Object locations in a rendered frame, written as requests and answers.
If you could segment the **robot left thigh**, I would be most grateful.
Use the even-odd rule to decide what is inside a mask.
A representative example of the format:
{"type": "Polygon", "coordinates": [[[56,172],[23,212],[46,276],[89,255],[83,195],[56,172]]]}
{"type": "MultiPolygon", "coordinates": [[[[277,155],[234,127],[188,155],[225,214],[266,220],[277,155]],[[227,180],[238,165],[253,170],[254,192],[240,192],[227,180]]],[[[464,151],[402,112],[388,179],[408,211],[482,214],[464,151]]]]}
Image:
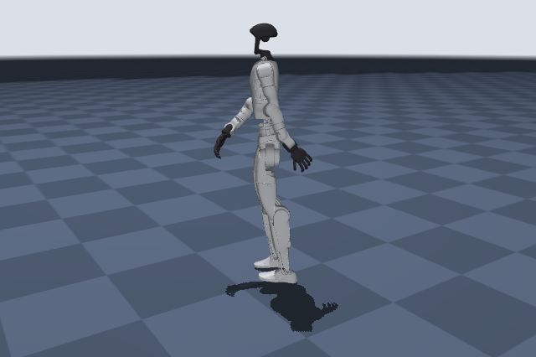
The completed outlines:
{"type": "Polygon", "coordinates": [[[276,149],[274,143],[266,143],[265,148],[258,151],[256,166],[255,166],[255,182],[258,195],[260,197],[260,202],[273,221],[274,213],[277,210],[286,210],[289,219],[290,212],[283,205],[276,205],[276,176],[275,171],[272,171],[271,168],[274,166],[278,167],[280,163],[280,150],[276,149]],[[267,167],[267,168],[265,168],[267,167]]]}

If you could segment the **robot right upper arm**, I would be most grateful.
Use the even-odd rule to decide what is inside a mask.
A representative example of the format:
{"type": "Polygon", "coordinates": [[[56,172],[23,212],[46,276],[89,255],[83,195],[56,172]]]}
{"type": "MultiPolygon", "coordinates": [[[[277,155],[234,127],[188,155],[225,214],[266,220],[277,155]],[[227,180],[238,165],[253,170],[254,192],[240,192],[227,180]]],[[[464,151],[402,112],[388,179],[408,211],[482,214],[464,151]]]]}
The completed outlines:
{"type": "Polygon", "coordinates": [[[246,106],[249,110],[253,111],[252,98],[251,98],[251,97],[248,98],[248,99],[246,100],[246,102],[245,102],[245,106],[246,106]]]}

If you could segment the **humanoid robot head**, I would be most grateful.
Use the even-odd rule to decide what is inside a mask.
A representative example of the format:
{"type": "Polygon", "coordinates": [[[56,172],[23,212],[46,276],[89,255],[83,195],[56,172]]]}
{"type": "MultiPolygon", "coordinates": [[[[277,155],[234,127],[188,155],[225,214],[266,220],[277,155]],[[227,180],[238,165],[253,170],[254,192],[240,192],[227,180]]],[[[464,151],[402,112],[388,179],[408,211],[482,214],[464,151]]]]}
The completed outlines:
{"type": "MultiPolygon", "coordinates": [[[[250,32],[255,36],[255,54],[260,54],[260,57],[266,57],[267,60],[275,61],[269,50],[259,49],[260,40],[267,42],[270,38],[277,36],[276,28],[268,23],[259,23],[250,29],[250,32]]],[[[262,59],[260,59],[262,60],[262,59]]],[[[266,60],[266,59],[265,59],[266,60]]]]}

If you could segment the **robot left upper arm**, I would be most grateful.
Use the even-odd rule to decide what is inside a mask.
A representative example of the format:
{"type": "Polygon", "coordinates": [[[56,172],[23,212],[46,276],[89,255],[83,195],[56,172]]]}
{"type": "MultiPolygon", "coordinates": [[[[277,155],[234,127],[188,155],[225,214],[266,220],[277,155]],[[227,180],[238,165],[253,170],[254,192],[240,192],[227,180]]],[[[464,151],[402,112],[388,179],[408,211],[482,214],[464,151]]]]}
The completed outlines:
{"type": "Polygon", "coordinates": [[[270,117],[266,111],[266,108],[270,104],[275,104],[280,109],[275,81],[274,81],[274,70],[271,64],[264,63],[256,67],[256,74],[260,81],[263,94],[268,100],[268,103],[263,107],[263,113],[265,116],[270,117]]]}

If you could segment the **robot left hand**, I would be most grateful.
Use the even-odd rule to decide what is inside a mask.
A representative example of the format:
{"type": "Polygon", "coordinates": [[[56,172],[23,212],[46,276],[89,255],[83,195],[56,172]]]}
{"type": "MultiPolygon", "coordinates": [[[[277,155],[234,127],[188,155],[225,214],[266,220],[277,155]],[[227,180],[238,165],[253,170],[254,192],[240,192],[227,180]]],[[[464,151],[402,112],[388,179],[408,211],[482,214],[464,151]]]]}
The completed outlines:
{"type": "Polygon", "coordinates": [[[295,142],[295,145],[291,149],[289,149],[285,143],[282,143],[282,145],[287,150],[287,152],[291,153],[291,157],[293,158],[294,171],[296,171],[296,163],[299,164],[301,168],[301,172],[304,172],[304,167],[302,166],[302,164],[305,166],[305,169],[308,169],[307,166],[311,165],[310,162],[312,162],[312,158],[307,154],[307,152],[304,149],[297,147],[298,144],[296,142],[295,142]],[[306,158],[306,156],[309,158],[310,162],[306,158]],[[303,160],[305,160],[307,164],[303,160]]]}

